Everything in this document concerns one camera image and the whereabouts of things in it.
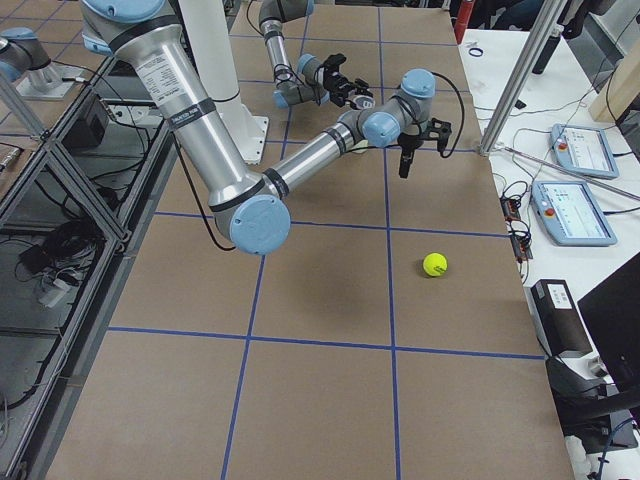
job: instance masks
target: tennis ball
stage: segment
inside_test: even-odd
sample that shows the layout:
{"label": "tennis ball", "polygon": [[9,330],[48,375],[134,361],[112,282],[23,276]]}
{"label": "tennis ball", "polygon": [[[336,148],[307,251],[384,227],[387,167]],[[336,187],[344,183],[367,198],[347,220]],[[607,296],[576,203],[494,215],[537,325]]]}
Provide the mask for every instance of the tennis ball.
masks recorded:
{"label": "tennis ball", "polygon": [[430,253],[424,257],[422,268],[430,277],[439,277],[447,271],[447,257],[441,253]]}

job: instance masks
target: person's leg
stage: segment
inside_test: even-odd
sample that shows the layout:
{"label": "person's leg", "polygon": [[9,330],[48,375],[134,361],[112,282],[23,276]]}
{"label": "person's leg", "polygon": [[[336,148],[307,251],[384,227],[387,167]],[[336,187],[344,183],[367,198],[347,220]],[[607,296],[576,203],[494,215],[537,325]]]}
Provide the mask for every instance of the person's leg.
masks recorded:
{"label": "person's leg", "polygon": [[543,0],[521,0],[498,17],[493,26],[494,30],[509,30],[511,25],[515,25],[524,30],[529,30],[542,8]]}

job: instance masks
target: table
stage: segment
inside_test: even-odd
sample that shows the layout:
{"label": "table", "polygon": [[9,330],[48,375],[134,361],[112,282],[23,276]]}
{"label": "table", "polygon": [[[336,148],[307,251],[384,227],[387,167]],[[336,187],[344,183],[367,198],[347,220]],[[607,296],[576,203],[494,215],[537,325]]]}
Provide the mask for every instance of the table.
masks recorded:
{"label": "table", "polygon": [[[468,30],[460,46],[462,61],[469,78],[469,88],[477,108],[481,125],[482,120],[491,116],[506,85],[510,72],[515,64],[526,33]],[[481,57],[468,54],[470,45],[482,48]],[[611,124],[597,124],[588,113],[588,106],[596,97],[590,91],[591,85],[565,41],[562,41],[554,53],[549,65],[542,75],[531,75],[520,95],[520,100],[527,104],[521,111],[514,110],[502,131],[499,142],[515,147],[530,155],[543,158],[549,150],[549,134],[531,131],[520,131],[530,128],[549,131],[555,123],[567,123],[584,126],[607,128],[606,135],[614,153],[628,152],[631,149],[617,128],[609,128]],[[528,183],[531,178],[518,168],[511,160],[511,155],[496,152],[490,156],[492,169],[503,175],[508,183],[523,180]],[[538,165],[527,160],[517,160],[522,166],[535,174]],[[553,161],[550,154],[547,161]],[[633,155],[616,159],[620,177],[609,183],[634,194],[640,194],[640,164]],[[539,179],[561,180],[570,177],[544,168],[537,175]],[[499,179],[496,179],[498,191],[502,191]],[[637,206],[632,200],[615,195],[607,190],[591,187],[603,210],[624,210]],[[528,277],[525,288],[532,286],[541,278],[565,279],[574,300],[582,298],[598,283],[604,280],[633,257],[639,250],[640,213],[609,216],[607,219],[618,237],[618,243],[605,248],[558,247],[550,241],[541,227],[535,214],[530,215],[529,225],[532,232],[532,251],[534,259],[529,262]],[[577,372],[587,378],[593,375],[587,368],[588,359],[596,356],[594,352],[582,359],[567,359],[566,362]],[[607,455],[611,464],[605,468],[605,478],[633,477],[640,471],[640,451],[618,451]]]}
{"label": "table", "polygon": [[[378,101],[422,66],[471,106],[446,12],[317,6],[285,35],[292,60],[343,52]],[[273,107],[244,9],[232,47],[270,117],[261,169],[342,112]],[[457,125],[441,84],[433,115]],[[341,159],[287,199],[290,238],[264,258],[213,249],[176,168],[47,478],[571,478],[478,139],[470,118],[408,181],[398,150]],[[445,276],[421,272],[429,251]]]}

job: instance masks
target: blue joint cap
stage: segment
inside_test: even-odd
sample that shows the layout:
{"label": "blue joint cap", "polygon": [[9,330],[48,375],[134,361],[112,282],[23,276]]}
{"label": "blue joint cap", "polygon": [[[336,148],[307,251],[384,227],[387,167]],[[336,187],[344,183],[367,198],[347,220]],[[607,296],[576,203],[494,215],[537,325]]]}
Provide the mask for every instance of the blue joint cap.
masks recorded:
{"label": "blue joint cap", "polygon": [[93,37],[88,37],[84,34],[82,35],[82,38],[84,39],[84,48],[86,48],[90,52],[97,53],[99,55],[106,55],[107,57],[110,57],[113,55],[113,52],[109,48],[109,45],[107,45],[102,40],[98,40],[97,38],[93,38]]}
{"label": "blue joint cap", "polygon": [[291,216],[282,201],[271,195],[255,195],[233,214],[231,241],[245,253],[267,255],[289,236]]}
{"label": "blue joint cap", "polygon": [[8,28],[3,32],[0,32],[7,40],[37,40],[36,34],[33,33],[33,30],[27,27],[15,27]]}
{"label": "blue joint cap", "polygon": [[276,90],[273,92],[273,101],[278,108],[289,108],[289,104],[287,103],[287,99],[284,98],[284,95],[280,90]]}
{"label": "blue joint cap", "polygon": [[120,23],[139,23],[153,18],[165,0],[82,0],[94,13]]}
{"label": "blue joint cap", "polygon": [[304,70],[304,67],[307,66],[307,63],[309,63],[314,58],[316,57],[314,55],[311,55],[310,53],[305,53],[304,55],[302,55],[298,60],[298,67],[296,68],[296,73],[302,73],[302,70]]}
{"label": "blue joint cap", "polygon": [[400,88],[415,98],[432,98],[436,94],[436,79],[431,72],[416,68],[404,74]]}
{"label": "blue joint cap", "polygon": [[378,148],[391,145],[396,141],[400,132],[400,122],[387,112],[372,113],[362,125],[364,138]]}
{"label": "blue joint cap", "polygon": [[20,71],[13,65],[9,65],[5,62],[0,62],[0,72],[2,72],[10,82],[15,82],[20,78]]}

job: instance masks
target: red object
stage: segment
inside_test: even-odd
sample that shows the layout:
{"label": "red object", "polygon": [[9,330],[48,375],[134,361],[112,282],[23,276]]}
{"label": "red object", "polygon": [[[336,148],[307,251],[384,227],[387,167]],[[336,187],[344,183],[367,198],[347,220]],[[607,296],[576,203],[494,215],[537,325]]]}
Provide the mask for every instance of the red object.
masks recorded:
{"label": "red object", "polygon": [[464,32],[467,30],[467,25],[469,25],[469,19],[471,18],[473,5],[475,3],[476,0],[462,0],[462,3],[460,3],[458,18],[456,18],[456,24],[453,27],[453,33],[456,35],[456,42],[458,42],[458,45],[462,42]]}

